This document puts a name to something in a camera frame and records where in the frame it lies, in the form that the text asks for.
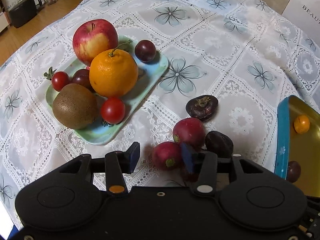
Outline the red radish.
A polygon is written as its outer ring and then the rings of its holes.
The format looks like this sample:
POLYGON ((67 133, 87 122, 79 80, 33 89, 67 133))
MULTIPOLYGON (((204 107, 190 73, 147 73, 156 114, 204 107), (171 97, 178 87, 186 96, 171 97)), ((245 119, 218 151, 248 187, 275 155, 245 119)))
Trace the red radish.
POLYGON ((153 164, 160 170, 173 170, 181 164, 181 148, 175 142, 166 141, 154 147, 151 157, 153 164))
POLYGON ((180 120, 172 130, 174 142, 185 142, 194 149, 199 150, 206 136, 203 123, 197 118, 185 118, 180 120))

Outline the purple plum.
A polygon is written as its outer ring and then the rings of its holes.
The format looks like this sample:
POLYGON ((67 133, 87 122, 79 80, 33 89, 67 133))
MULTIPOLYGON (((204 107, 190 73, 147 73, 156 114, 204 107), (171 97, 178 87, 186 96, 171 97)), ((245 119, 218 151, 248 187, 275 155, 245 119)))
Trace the purple plum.
POLYGON ((300 178, 301 171, 301 166, 297 161, 289 161, 286 180, 291 183, 295 183, 300 178))

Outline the orange cherry tomato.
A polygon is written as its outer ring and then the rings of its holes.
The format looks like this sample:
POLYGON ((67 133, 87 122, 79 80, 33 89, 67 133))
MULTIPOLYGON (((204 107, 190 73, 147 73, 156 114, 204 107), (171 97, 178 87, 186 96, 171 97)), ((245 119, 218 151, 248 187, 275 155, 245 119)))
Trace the orange cherry tomato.
POLYGON ((299 115, 295 118, 293 126, 298 134, 304 134, 310 129, 310 120, 306 115, 299 115))

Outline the cherry tomato on plate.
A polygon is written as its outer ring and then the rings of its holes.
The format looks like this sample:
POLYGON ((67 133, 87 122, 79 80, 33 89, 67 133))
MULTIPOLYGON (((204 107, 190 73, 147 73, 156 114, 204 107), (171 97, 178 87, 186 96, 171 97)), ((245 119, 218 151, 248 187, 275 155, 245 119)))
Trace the cherry tomato on plate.
POLYGON ((119 98, 108 98, 100 107, 102 119, 112 125, 122 122, 125 111, 125 104, 119 98))

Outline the gold metal tray blue rim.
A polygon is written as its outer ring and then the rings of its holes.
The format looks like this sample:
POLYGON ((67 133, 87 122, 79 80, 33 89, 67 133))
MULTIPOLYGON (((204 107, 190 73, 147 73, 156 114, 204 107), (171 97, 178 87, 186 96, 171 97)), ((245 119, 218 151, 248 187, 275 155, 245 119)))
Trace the gold metal tray blue rim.
POLYGON ((319 197, 319 113, 300 98, 291 95, 278 105, 278 139, 274 173, 287 178, 289 162, 300 165, 294 185, 307 196, 319 197), (306 133, 299 134, 294 122, 305 115, 310 121, 306 133))

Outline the brown kiwi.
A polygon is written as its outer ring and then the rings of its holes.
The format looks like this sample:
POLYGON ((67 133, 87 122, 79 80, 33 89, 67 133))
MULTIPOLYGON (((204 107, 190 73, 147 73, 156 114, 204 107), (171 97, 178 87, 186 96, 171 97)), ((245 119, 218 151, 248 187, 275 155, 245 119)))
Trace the brown kiwi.
POLYGON ((95 95, 76 83, 63 87, 53 101, 52 110, 56 120, 70 129, 83 129, 99 116, 95 95))

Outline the orange with stem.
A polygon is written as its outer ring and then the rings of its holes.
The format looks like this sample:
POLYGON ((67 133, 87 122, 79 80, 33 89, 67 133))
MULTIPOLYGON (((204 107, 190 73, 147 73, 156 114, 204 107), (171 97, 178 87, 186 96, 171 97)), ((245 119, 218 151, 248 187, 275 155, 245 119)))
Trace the orange with stem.
POLYGON ((90 65, 89 81, 94 91, 106 98, 120 98, 127 94, 138 80, 138 66, 122 47, 132 40, 98 54, 90 65))

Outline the hidden dark plum on plate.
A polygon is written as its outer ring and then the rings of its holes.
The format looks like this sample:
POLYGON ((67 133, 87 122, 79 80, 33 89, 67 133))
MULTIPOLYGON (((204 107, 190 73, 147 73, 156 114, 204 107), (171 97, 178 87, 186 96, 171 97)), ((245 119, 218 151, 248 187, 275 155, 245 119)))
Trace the hidden dark plum on plate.
POLYGON ((71 83, 76 83, 89 89, 91 92, 94 92, 94 89, 92 88, 91 83, 89 81, 89 70, 87 69, 77 70, 71 79, 71 83))

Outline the cherry tomato with leaf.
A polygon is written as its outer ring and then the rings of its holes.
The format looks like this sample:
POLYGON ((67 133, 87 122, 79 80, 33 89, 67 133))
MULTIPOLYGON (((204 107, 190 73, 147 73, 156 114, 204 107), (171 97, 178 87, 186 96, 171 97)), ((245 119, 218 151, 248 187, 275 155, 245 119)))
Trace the cherry tomato with leaf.
POLYGON ((43 74, 43 76, 51 81, 52 87, 57 91, 60 92, 63 87, 70 83, 70 78, 66 72, 57 71, 57 69, 53 69, 50 67, 47 72, 43 74))

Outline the white lace floral tablecloth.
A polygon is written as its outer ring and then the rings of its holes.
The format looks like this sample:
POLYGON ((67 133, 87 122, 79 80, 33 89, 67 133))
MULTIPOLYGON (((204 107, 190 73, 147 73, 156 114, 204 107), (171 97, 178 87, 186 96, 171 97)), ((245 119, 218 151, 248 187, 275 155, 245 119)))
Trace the white lace floral tablecloth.
POLYGON ((1 201, 13 223, 18 192, 67 161, 141 145, 127 187, 171 186, 175 172, 152 165, 153 146, 172 139, 185 104, 209 94, 219 101, 204 126, 229 136, 236 153, 274 170, 277 108, 290 95, 319 110, 319 45, 261 0, 83 0, 45 27, 1 65, 1 201), (50 103, 49 69, 83 67, 72 48, 76 29, 110 21, 121 40, 150 40, 154 63, 138 63, 139 105, 127 122, 97 122, 80 131, 61 125, 50 103))

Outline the red apple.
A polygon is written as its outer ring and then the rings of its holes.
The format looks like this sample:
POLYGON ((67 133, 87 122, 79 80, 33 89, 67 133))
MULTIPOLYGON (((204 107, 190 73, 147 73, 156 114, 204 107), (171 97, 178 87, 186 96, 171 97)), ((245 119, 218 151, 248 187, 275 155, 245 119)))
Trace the red apple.
POLYGON ((76 57, 83 64, 90 66, 98 54, 117 47, 118 34, 115 27, 107 20, 91 20, 75 31, 72 45, 76 57))

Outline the black ottoman stool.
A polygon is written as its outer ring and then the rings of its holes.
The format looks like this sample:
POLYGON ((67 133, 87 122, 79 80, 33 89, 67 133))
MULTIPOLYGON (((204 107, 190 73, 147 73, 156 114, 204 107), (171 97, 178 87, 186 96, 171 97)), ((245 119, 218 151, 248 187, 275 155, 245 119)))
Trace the black ottoman stool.
POLYGON ((21 0, 9 11, 9 18, 15 28, 19 28, 37 15, 34 0, 21 0))

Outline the white low shelf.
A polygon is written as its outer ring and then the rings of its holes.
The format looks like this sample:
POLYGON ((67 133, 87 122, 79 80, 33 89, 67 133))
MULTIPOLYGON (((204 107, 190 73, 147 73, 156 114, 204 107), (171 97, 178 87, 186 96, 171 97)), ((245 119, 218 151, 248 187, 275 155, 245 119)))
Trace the white low shelf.
POLYGON ((4 29, 10 27, 10 19, 8 17, 8 14, 6 12, 0 13, 0 32, 2 32, 4 29))

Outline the white paper bag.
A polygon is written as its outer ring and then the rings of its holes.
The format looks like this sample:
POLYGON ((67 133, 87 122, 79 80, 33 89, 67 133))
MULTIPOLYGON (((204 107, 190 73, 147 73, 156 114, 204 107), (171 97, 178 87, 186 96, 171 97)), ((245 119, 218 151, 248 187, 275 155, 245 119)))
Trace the white paper bag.
POLYGON ((319 37, 319 0, 289 0, 282 16, 311 37, 319 37))

